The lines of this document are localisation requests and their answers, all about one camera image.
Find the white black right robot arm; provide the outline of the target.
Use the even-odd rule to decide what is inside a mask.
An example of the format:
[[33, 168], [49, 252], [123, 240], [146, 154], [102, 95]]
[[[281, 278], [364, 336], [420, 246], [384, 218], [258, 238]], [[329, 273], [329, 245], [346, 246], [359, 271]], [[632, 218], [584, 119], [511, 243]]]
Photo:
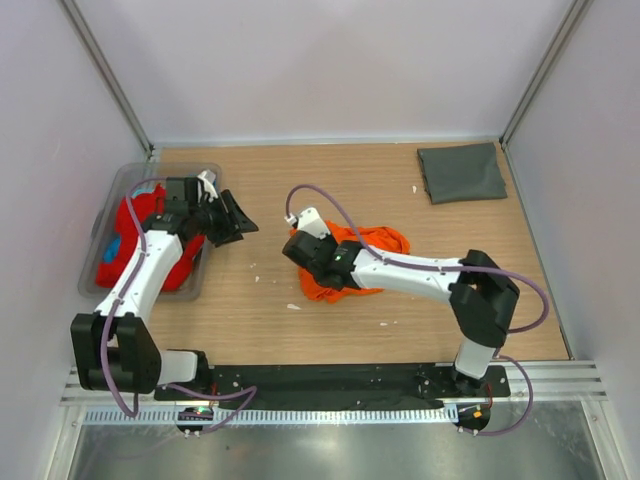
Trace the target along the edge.
[[486, 385], [489, 364], [507, 339], [520, 290], [484, 252], [429, 259], [297, 231], [282, 253], [322, 287], [392, 290], [448, 305], [463, 335], [450, 372], [452, 387], [472, 396]]

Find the orange t shirt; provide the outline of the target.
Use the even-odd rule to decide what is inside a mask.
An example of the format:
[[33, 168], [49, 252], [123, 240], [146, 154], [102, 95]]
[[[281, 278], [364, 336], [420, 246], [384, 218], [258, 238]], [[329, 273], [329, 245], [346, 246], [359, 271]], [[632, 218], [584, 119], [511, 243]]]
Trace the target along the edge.
[[[326, 224], [338, 242], [357, 240], [355, 232], [351, 227], [340, 226], [331, 221], [327, 221]], [[358, 231], [364, 240], [372, 247], [399, 254], [410, 253], [411, 245], [409, 240], [391, 227], [359, 227]], [[316, 283], [309, 272], [301, 267], [298, 268], [298, 278], [300, 289], [304, 296], [315, 302], [326, 301], [329, 304], [335, 304], [346, 296], [365, 296], [383, 292], [383, 289], [354, 289], [345, 287], [342, 290], [334, 290], [328, 287], [322, 287]]]

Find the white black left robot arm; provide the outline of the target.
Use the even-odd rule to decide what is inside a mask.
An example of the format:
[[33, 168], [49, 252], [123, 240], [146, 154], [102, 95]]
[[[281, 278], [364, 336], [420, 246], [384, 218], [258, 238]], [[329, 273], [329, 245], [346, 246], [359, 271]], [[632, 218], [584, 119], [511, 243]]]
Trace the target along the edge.
[[76, 315], [70, 327], [82, 388], [109, 392], [129, 416], [135, 410], [126, 405], [125, 394], [138, 397], [166, 387], [199, 400], [210, 393], [213, 380], [205, 353], [161, 350], [147, 324], [171, 270], [193, 240], [203, 237], [219, 247], [258, 229], [231, 192], [218, 188], [211, 170], [155, 182], [164, 196], [145, 216], [125, 196], [135, 247], [104, 300], [93, 312]]

